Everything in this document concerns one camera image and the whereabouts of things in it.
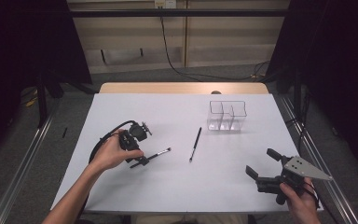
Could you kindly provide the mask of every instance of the wooden panel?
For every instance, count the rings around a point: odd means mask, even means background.
[[[240,82],[111,82],[101,86],[100,93],[189,93],[211,94],[267,94],[263,83]]]
[[[190,8],[279,9],[288,1],[191,1]],[[275,44],[283,18],[189,18],[188,46]]]
[[[154,1],[70,4],[71,9],[154,8]],[[163,48],[160,18],[74,18],[83,49]],[[183,18],[164,18],[170,47],[182,47]]]

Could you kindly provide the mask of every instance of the fingers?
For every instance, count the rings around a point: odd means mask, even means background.
[[[131,151],[127,151],[126,153],[127,159],[138,158],[138,157],[142,157],[143,155],[144,153],[142,150],[131,150]]]
[[[113,134],[119,135],[122,132],[124,132],[124,129],[117,129]]]
[[[304,188],[309,190],[311,193],[314,192],[313,188],[312,188],[312,181],[309,177],[304,177]]]
[[[292,204],[300,204],[301,199],[298,197],[297,193],[287,184],[281,183],[279,186],[282,192],[289,198]]]

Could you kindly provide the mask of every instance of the acrylic box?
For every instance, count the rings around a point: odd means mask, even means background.
[[[244,101],[211,101],[208,129],[212,131],[239,131],[246,118]]]

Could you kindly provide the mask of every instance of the wrist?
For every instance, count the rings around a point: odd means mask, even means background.
[[[92,175],[99,176],[104,172],[104,168],[101,165],[92,162],[89,165],[87,165],[85,171],[89,172]]]

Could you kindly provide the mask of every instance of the black mechanical device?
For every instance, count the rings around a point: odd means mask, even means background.
[[[128,151],[139,150],[137,140],[139,142],[145,140],[147,138],[147,133],[152,135],[149,128],[146,126],[144,122],[142,122],[142,125],[139,125],[137,122],[133,120],[126,121],[118,125],[114,130],[112,130],[110,133],[107,133],[104,137],[100,139],[100,141],[97,143],[97,145],[95,145],[94,149],[92,150],[91,155],[89,156],[89,162],[91,162],[94,159],[95,154],[97,153],[101,145],[113,134],[115,134],[115,131],[117,131],[119,128],[123,127],[126,124],[131,124],[130,128],[128,130],[124,130],[118,136],[120,147],[123,150],[128,150]],[[130,162],[132,160],[136,160],[140,162],[143,166],[149,163],[149,159],[146,158],[145,156],[138,157],[135,159],[127,159],[126,162]]]
[[[286,201],[287,197],[281,191],[279,186],[281,183],[286,183],[299,195],[304,192],[311,195],[315,200],[316,207],[319,207],[319,200],[316,196],[304,188],[304,184],[306,184],[304,182],[304,177],[322,180],[332,180],[333,177],[325,174],[323,171],[298,156],[287,158],[272,148],[267,150],[267,154],[275,161],[281,161],[282,172],[281,175],[277,175],[275,177],[259,177],[255,170],[246,166],[246,174],[255,180],[257,190],[259,192],[277,194],[276,202],[277,204],[282,205]]]

